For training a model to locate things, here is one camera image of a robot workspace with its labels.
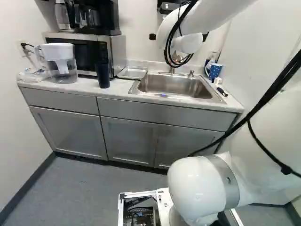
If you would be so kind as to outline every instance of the sink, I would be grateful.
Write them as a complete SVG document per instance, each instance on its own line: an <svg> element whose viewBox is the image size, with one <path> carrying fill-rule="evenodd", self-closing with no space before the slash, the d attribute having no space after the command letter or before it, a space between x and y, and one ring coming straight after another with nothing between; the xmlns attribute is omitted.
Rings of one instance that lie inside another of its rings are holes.
<svg viewBox="0 0 301 226"><path fill-rule="evenodd" d="M130 94L166 97L176 99L202 99L210 102L224 102L210 85L200 76L193 78L180 75L146 74L136 81Z"/></svg>
<svg viewBox="0 0 301 226"><path fill-rule="evenodd" d="M142 78L137 89L144 93L212 98L200 79L183 76L147 74Z"/></svg>

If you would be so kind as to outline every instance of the microwave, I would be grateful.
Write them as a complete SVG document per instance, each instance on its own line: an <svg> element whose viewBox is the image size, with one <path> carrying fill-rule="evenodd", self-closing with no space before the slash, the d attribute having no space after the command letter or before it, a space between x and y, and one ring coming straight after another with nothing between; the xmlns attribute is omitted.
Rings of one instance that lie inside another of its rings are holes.
<svg viewBox="0 0 301 226"><path fill-rule="evenodd" d="M126 37L68 32L44 32L46 43L64 42L74 45L79 75L97 76L95 63L108 62L110 78L114 78L127 65Z"/></svg>

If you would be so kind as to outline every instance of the faucet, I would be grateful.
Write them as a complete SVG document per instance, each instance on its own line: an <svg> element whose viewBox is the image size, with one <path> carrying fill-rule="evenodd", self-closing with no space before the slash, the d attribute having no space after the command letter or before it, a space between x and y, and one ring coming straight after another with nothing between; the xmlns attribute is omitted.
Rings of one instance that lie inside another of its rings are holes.
<svg viewBox="0 0 301 226"><path fill-rule="evenodd" d="M183 57L181 57L180 55L177 55L176 51L174 51L174 53L172 54L172 59L176 62L180 62L181 60L183 60ZM170 74L170 75L181 75L181 76L185 76L185 74L182 73L174 73L174 67L169 67L169 72L159 72L159 74ZM187 75L188 78L193 78L194 75L194 70L190 70L190 73Z"/></svg>
<svg viewBox="0 0 301 226"><path fill-rule="evenodd" d="M176 51L174 51L174 53L172 54L172 59L176 62L180 62L181 60L183 60L183 57L181 57L180 55L177 55ZM180 73L175 73L174 72L174 67L169 67L169 72L159 72L159 74L170 74L170 75L182 75L184 76L184 74L180 74Z"/></svg>
<svg viewBox="0 0 301 226"><path fill-rule="evenodd" d="M194 70L190 70L190 73L187 75L187 77L188 78L193 78L194 77L194 75L193 75L193 73L194 73Z"/></svg>

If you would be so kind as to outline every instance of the gray cabinet door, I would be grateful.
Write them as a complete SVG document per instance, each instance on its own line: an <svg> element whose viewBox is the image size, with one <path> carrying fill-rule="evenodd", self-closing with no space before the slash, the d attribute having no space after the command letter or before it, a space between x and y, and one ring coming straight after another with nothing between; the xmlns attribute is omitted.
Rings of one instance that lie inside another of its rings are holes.
<svg viewBox="0 0 301 226"><path fill-rule="evenodd" d="M109 160L154 166L158 125L101 117Z"/></svg>
<svg viewBox="0 0 301 226"><path fill-rule="evenodd" d="M174 161L187 157L219 137L224 133L192 129L186 127L159 125L159 137L156 150L155 167L168 168ZM200 152L199 155L213 154L217 146Z"/></svg>
<svg viewBox="0 0 301 226"><path fill-rule="evenodd" d="M30 107L53 150L107 160L99 116Z"/></svg>

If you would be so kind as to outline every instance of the wall outlet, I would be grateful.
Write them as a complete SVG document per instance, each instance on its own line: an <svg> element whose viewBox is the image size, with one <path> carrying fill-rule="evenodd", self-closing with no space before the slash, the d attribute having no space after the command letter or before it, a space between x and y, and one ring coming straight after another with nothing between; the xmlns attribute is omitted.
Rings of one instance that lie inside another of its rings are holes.
<svg viewBox="0 0 301 226"><path fill-rule="evenodd" d="M25 40L16 41L16 45L17 45L17 48L20 52L21 57L25 57L25 56L27 56L26 53L28 53L28 52L26 52L26 50L23 49L23 47L21 46L21 43L27 43L27 41L25 41Z"/></svg>

